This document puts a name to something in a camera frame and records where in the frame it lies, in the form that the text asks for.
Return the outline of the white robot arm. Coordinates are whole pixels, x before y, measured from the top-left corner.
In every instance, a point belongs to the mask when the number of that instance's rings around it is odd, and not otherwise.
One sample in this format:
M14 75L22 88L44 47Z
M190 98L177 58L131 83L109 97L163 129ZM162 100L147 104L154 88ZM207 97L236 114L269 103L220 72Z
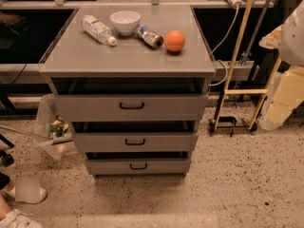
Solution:
M290 65L284 73L275 76L259 119L263 129L274 130L304 102L304 1L281 26L264 36L259 45L277 49L279 58Z

